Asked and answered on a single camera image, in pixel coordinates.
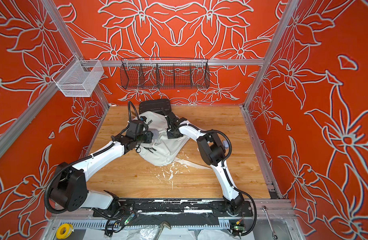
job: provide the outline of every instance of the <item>red floral wallpaper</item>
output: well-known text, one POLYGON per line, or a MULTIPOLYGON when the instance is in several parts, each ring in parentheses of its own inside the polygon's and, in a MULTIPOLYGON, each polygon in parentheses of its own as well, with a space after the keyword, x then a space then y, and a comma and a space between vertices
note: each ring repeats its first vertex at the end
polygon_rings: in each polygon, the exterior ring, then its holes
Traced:
POLYGON ((50 217, 48 181, 59 163, 85 156, 103 114, 95 93, 67 98, 58 91, 2 156, 0 239, 40 239, 50 217))
POLYGON ((70 57, 39 0, 0 0, 0 136, 70 57))
MULTIPOLYGON (((85 59, 263 58, 286 0, 169 1, 55 0, 85 59)), ((170 98, 176 104, 241 104, 258 66, 211 68, 208 90, 125 90, 120 71, 106 68, 100 81, 113 104, 170 98)))
POLYGON ((249 113, 307 239, 368 239, 368 1, 301 0, 249 113))

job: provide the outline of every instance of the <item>wrench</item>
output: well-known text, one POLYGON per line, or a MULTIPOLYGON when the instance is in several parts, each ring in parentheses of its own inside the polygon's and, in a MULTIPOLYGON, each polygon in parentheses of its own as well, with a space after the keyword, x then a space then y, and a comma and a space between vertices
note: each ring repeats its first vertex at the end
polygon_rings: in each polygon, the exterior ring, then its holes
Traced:
POLYGON ((273 237, 273 239, 274 239, 274 240, 277 240, 276 232, 275 232, 275 230, 273 229, 273 226, 272 226, 271 221, 269 220, 269 216, 268 216, 268 213, 267 213, 267 207, 266 207, 266 206, 263 206, 263 210, 264 210, 265 215, 267 216, 268 223, 269 223, 269 227, 271 227, 272 237, 273 237))
POLYGON ((163 221, 163 222, 160 224, 160 227, 158 228, 158 231, 157 231, 157 234, 156 234, 156 236, 155 236, 154 240, 158 240, 158 237, 160 236, 160 234, 161 234, 161 232, 162 232, 162 229, 163 229, 164 227, 167 227, 167 228, 171 229, 171 227, 170 227, 169 223, 168 223, 167 221, 163 221))

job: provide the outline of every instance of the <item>wooden tabletop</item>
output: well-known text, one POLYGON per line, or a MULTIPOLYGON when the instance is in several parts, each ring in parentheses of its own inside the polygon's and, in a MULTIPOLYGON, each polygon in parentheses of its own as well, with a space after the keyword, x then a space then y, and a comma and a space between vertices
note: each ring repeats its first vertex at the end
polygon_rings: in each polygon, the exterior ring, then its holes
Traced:
MULTIPOLYGON (((253 198, 270 198, 255 151, 238 106, 172 106, 179 117, 187 118, 199 128, 224 132, 232 143, 228 168, 236 186, 253 198)), ((126 106, 110 107, 93 143, 95 152, 126 127, 126 106)), ((201 159, 197 143, 191 139, 178 158, 207 166, 201 159)), ((87 182, 92 190, 107 190, 128 198, 222 198, 223 193, 211 169, 198 169, 172 163, 157 167, 145 161, 136 151, 119 157, 93 175, 87 182)))

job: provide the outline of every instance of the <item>white mesh basket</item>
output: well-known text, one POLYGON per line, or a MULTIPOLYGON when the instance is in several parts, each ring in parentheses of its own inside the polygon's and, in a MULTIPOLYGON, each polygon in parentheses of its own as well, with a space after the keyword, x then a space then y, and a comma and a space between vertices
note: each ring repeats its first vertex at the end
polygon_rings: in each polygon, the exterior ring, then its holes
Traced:
POLYGON ((99 60, 91 71, 85 71, 80 61, 71 61, 71 67, 55 81, 57 87, 66 97, 90 97, 104 69, 99 60))

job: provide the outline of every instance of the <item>yellow ring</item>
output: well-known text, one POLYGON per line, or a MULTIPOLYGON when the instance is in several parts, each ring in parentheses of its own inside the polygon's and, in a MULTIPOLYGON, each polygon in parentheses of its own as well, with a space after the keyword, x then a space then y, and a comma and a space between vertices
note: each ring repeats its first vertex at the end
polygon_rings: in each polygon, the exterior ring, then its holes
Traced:
POLYGON ((72 233, 73 226, 69 223, 62 224, 56 232, 56 237, 58 239, 65 239, 69 237, 69 235, 72 233))

